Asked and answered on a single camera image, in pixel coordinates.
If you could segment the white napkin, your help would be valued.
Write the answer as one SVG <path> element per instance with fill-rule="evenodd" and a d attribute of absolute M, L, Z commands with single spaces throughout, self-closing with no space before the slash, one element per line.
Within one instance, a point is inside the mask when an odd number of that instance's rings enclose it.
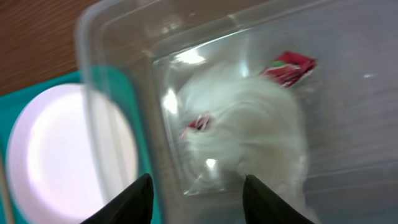
<path fill-rule="evenodd" d="M 302 110 L 294 94 L 262 75 L 208 72 L 178 92 L 187 122 L 182 144 L 188 167 L 201 184 L 256 176 L 311 221 L 303 185 L 308 144 Z"/>

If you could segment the red snack wrapper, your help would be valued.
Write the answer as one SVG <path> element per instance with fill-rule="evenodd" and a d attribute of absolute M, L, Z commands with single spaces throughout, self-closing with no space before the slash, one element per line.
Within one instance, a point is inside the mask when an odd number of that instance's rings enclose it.
<path fill-rule="evenodd" d="M 260 72 L 260 75 L 288 88 L 309 76 L 317 65 L 317 60 L 314 58 L 286 51 L 275 58 Z"/>

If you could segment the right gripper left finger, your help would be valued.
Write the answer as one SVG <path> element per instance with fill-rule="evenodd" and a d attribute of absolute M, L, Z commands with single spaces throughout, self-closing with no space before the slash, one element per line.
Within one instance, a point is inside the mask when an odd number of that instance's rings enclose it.
<path fill-rule="evenodd" d="M 144 174 L 81 224 L 150 224 L 153 204 L 152 177 Z"/>

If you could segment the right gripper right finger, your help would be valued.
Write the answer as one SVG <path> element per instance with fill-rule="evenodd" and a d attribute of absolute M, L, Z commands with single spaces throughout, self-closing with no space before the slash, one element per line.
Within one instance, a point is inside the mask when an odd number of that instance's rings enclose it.
<path fill-rule="evenodd" d="M 247 224 L 314 224 L 254 175 L 244 181 L 243 209 Z"/>

